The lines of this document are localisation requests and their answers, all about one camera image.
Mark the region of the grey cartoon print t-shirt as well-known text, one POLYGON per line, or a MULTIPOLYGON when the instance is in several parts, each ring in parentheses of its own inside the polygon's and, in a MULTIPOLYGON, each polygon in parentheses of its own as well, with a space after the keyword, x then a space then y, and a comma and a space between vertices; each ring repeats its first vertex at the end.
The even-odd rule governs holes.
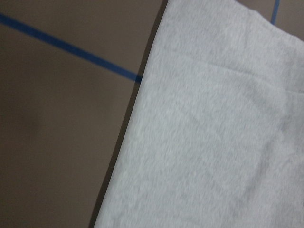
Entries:
POLYGON ((303 41, 234 0, 170 0, 95 227, 303 225, 303 41))

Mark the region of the long blue tape line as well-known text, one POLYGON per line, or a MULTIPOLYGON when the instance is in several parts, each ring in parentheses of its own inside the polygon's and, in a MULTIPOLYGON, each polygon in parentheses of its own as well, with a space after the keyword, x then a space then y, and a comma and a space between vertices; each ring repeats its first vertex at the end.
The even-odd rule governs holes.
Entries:
POLYGON ((275 25, 276 17, 277 17, 277 14, 278 14, 279 5, 280 5, 280 0, 275 0, 274 6, 273 6, 273 11, 272 11, 272 16, 271 16, 271 20, 270 20, 270 23, 272 25, 275 25))

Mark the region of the crossing blue tape line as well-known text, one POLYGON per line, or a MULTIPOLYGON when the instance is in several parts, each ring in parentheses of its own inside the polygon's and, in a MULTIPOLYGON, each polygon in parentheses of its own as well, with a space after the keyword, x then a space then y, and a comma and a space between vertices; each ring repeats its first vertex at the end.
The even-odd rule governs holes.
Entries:
POLYGON ((120 76, 128 78, 134 82, 140 83, 142 81, 142 76, 136 73, 133 73, 123 67, 120 67, 112 62, 109 62, 103 58, 100 58, 90 52, 87 52, 79 47, 73 46, 63 40, 60 40, 50 34, 47 34, 43 31, 40 31, 32 26, 29 26, 25 23, 22 23, 18 20, 15 20, 7 15, 0 15, 0 23, 11 28, 17 30, 21 33, 24 33, 30 37, 33 37, 39 41, 45 42, 51 46, 59 48, 69 54, 77 56, 81 59, 84 59, 94 65, 102 67, 106 70, 114 72, 120 76))

